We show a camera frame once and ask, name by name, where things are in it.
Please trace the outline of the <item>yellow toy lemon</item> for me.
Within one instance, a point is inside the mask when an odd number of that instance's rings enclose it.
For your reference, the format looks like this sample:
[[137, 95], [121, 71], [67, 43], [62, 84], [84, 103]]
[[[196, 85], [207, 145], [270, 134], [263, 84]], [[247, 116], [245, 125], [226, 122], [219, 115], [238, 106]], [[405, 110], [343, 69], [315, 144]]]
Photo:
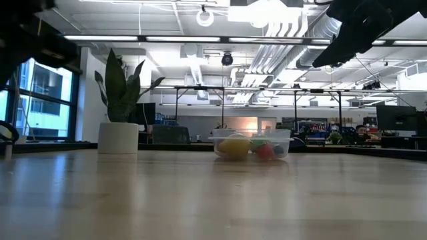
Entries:
[[234, 133], [218, 144], [218, 151], [225, 158], [232, 160], [245, 159], [251, 147], [250, 140], [241, 133]]

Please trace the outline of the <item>window with dark frame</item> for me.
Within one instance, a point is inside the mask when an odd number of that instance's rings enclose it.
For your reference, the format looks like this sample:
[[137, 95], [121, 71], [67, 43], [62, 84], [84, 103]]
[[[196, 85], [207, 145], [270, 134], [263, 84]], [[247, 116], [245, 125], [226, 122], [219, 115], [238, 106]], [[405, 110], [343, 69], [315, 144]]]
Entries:
[[0, 121], [28, 141], [67, 141], [75, 137], [79, 74], [30, 59], [0, 90]]

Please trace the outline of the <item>green snake plant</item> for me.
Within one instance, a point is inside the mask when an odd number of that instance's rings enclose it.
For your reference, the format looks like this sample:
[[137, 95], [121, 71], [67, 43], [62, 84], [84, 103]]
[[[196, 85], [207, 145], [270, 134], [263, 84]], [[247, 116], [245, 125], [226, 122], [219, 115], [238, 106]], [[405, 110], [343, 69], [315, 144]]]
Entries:
[[165, 79], [165, 77], [156, 79], [146, 90], [141, 92], [140, 74], [143, 65], [144, 61], [137, 65], [129, 77], [126, 77], [115, 52], [111, 49], [107, 57], [105, 77], [102, 77], [98, 71], [94, 72], [101, 100], [107, 107], [107, 116], [111, 122], [127, 123], [129, 115], [136, 108], [140, 97], [155, 89]]

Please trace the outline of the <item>dark grey box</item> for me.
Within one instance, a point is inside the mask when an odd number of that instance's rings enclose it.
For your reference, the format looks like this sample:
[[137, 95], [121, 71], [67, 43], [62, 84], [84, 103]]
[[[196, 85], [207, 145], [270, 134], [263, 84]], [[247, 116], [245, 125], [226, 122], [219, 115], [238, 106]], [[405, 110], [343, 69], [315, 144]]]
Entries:
[[189, 131], [177, 125], [154, 125], [152, 141], [156, 145], [189, 145]]

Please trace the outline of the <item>white plant pot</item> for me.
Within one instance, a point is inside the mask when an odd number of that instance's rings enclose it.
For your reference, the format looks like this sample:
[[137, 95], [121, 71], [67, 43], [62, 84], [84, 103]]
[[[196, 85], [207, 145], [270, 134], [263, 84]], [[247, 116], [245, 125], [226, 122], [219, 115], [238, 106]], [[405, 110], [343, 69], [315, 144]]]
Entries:
[[100, 123], [97, 152], [100, 154], [136, 154], [139, 125], [135, 123]]

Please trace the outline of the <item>long ceiling light bar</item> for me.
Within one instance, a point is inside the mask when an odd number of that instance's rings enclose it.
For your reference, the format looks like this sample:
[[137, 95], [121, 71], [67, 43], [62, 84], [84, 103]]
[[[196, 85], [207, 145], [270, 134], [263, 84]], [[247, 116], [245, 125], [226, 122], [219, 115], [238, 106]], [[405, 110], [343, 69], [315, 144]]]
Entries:
[[64, 35], [75, 42], [102, 43], [218, 43], [254, 45], [313, 45], [328, 46], [329, 39], [307, 37], [225, 37], [189, 35]]

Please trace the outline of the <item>red toy strawberry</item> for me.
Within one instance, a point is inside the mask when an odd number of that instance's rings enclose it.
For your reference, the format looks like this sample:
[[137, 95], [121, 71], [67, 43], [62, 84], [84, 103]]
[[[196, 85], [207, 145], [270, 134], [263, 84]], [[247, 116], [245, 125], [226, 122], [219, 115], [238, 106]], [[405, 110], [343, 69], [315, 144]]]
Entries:
[[256, 155], [260, 159], [273, 159], [275, 157], [274, 148], [270, 143], [264, 143], [256, 149]]

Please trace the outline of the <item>black computer monitor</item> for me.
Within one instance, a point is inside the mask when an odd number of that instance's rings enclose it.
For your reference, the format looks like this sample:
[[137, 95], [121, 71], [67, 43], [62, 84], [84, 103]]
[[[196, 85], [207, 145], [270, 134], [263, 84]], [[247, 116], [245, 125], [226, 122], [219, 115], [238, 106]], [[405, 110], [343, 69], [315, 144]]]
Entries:
[[415, 131], [416, 108], [409, 106], [377, 105], [378, 128], [382, 131]]
[[155, 114], [155, 103], [137, 103], [131, 120], [138, 125], [153, 125]]

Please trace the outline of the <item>black workstation frame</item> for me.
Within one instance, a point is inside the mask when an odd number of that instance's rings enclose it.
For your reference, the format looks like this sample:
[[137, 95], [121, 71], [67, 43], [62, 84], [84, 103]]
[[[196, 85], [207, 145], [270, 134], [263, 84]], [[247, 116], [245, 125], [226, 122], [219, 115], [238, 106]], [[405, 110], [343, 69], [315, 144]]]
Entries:
[[[297, 98], [297, 93], [301, 91], [304, 94], [305, 93], [311, 93], [311, 94], [321, 94], [321, 93], [327, 93], [331, 96], [331, 98], [333, 98], [335, 101], [338, 102], [338, 112], [339, 112], [339, 133], [342, 134], [342, 91], [340, 90], [331, 90], [331, 89], [300, 89], [300, 90], [293, 90], [294, 92], [294, 131], [299, 131], [298, 130], [298, 100], [299, 98]], [[336, 95], [338, 96], [337, 98], [332, 95], [332, 93], [336, 93]]]
[[222, 106], [222, 122], [221, 122], [221, 128], [223, 129], [224, 128], [224, 97], [225, 97], [225, 87], [214, 87], [214, 86], [204, 86], [204, 85], [193, 85], [193, 86], [174, 86], [173, 87], [173, 89], [175, 89], [176, 90], [176, 93], [175, 93], [175, 121], [174, 121], [174, 123], [175, 123], [175, 125], [177, 125], [177, 112], [178, 112], [178, 100], [179, 100], [179, 98], [180, 98], [180, 96], [179, 96], [179, 90], [180, 89], [185, 89], [185, 92], [188, 90], [188, 89], [193, 89], [193, 90], [195, 90], [195, 91], [199, 91], [199, 90], [202, 90], [202, 91], [209, 91], [209, 90], [211, 90], [211, 91], [213, 91], [214, 93], [216, 93], [217, 94], [217, 96], [222, 100], [222, 104], [221, 104], [221, 106]]

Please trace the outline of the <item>silver ventilation duct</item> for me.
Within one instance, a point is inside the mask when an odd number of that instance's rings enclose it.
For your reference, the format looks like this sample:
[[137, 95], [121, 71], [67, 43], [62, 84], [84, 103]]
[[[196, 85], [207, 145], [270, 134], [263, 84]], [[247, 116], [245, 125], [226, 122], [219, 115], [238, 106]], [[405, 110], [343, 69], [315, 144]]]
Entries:
[[[307, 37], [311, 38], [322, 38], [328, 41], [332, 40], [332, 37], [336, 34], [340, 28], [340, 23], [335, 19], [329, 18], [327, 15], [323, 15], [316, 24], [311, 27], [306, 34]], [[322, 53], [323, 49], [317, 47], [306, 47], [305, 52], [297, 60], [296, 67], [299, 69], [312, 68], [314, 60]]]

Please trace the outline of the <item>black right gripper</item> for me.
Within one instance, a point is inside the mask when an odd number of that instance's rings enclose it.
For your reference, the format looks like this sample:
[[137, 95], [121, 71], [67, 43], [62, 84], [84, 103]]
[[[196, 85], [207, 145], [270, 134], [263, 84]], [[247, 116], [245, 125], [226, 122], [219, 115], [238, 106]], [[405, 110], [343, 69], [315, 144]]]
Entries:
[[328, 16], [341, 23], [337, 37], [314, 60], [315, 68], [346, 63], [364, 53], [394, 24], [384, 0], [333, 0]]

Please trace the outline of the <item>person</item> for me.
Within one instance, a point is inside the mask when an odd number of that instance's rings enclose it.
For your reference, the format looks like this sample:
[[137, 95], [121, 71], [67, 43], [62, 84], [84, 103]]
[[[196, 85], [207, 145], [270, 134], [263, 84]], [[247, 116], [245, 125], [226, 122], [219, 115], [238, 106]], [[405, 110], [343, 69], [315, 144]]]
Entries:
[[359, 141], [367, 141], [371, 139], [371, 136], [369, 136], [367, 132], [367, 128], [363, 125], [356, 126], [356, 134], [357, 134], [357, 140]]

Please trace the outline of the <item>black aluminium table frame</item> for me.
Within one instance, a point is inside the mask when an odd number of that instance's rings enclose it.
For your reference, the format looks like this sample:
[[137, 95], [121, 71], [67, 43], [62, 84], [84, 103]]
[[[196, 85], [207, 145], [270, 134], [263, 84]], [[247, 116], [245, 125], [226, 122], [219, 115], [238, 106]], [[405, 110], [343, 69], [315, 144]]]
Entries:
[[[51, 151], [71, 151], [83, 149], [97, 149], [96, 143], [26, 143], [11, 146], [12, 153], [40, 153]], [[213, 145], [144, 145], [139, 144], [139, 150], [147, 151], [213, 151]], [[427, 150], [409, 149], [377, 149], [363, 147], [291, 147], [289, 153], [315, 153], [315, 154], [353, 154], [370, 157], [385, 157], [405, 159], [427, 163]]]

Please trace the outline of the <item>clear plastic tupperware container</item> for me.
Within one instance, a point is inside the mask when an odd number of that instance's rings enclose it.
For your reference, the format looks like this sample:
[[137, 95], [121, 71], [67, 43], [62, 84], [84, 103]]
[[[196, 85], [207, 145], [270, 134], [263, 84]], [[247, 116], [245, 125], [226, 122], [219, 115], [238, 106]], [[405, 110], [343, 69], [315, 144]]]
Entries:
[[254, 134], [263, 134], [266, 135], [270, 139], [270, 144], [274, 148], [275, 145], [281, 145], [284, 148], [283, 155], [275, 155], [273, 159], [260, 159], [256, 153], [252, 153], [250, 150], [245, 159], [254, 158], [262, 161], [283, 159], [289, 151], [290, 143], [294, 141], [294, 138], [291, 137], [291, 131], [287, 129], [213, 129], [212, 136], [209, 137], [209, 140], [213, 141], [214, 152], [216, 155], [225, 160], [232, 160], [224, 157], [223, 153], [218, 151], [218, 144], [221, 143], [224, 139], [234, 133], [241, 133], [249, 140], [252, 138]]

